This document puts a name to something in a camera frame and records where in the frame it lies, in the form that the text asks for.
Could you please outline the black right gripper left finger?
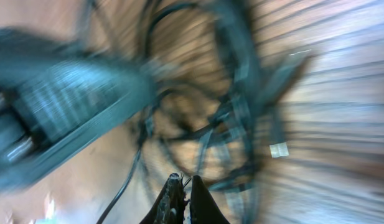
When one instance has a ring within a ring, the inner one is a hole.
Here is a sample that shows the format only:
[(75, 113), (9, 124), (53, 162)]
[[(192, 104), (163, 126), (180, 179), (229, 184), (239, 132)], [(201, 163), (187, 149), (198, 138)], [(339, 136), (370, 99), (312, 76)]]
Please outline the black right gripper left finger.
[(140, 224), (183, 224), (187, 206), (183, 176), (172, 173)]

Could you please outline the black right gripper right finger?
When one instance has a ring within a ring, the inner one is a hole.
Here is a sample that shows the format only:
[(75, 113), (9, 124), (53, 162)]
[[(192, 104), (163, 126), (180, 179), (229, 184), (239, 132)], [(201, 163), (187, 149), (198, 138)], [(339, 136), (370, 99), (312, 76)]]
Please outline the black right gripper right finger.
[(199, 175), (194, 175), (192, 178), (190, 222), (191, 224), (230, 224)]

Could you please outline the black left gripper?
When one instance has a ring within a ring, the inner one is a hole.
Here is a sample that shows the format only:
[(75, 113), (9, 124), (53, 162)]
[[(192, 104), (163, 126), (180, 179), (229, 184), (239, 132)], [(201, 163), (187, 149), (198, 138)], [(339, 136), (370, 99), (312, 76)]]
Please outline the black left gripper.
[(26, 188), (150, 104), (138, 63), (0, 28), (0, 191)]

